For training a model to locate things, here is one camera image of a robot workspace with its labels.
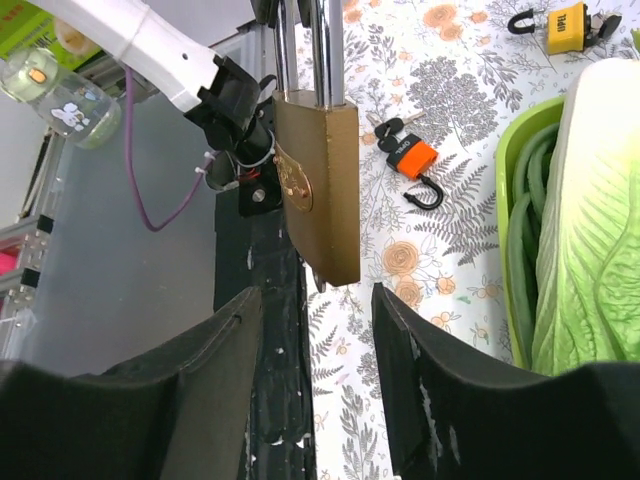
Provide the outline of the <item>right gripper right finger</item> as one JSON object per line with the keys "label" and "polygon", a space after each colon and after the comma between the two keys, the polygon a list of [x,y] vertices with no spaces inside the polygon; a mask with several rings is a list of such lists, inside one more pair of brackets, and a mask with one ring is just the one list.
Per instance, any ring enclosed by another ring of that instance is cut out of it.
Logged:
{"label": "right gripper right finger", "polygon": [[541,376],[430,324],[382,285],[372,323],[396,476],[638,477],[637,364]]}

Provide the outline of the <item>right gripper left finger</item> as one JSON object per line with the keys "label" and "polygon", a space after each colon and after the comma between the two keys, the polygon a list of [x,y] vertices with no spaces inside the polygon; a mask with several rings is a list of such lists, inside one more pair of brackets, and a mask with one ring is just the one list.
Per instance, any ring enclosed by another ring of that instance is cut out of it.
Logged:
{"label": "right gripper left finger", "polygon": [[100,375],[1,364],[5,479],[233,479],[262,328],[261,293]]}

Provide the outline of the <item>large brass padlock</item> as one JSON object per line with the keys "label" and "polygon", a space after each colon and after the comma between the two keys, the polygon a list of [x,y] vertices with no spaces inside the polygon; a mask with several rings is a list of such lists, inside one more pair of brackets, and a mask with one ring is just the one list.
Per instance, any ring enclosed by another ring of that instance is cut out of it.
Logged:
{"label": "large brass padlock", "polygon": [[360,279],[359,117],[345,96],[343,7],[312,1],[313,84],[298,85],[293,1],[277,5],[275,156],[292,244],[316,288]]}

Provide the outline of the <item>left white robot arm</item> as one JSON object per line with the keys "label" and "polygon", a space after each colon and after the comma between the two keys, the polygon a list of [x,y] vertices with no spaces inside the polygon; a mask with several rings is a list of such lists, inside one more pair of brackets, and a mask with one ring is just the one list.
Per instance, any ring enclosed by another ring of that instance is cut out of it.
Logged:
{"label": "left white robot arm", "polygon": [[270,77],[257,81],[227,56],[180,32],[142,1],[39,1],[37,7],[86,35],[153,84],[224,152],[239,184],[239,213],[282,205],[272,163],[273,109],[260,99]]}

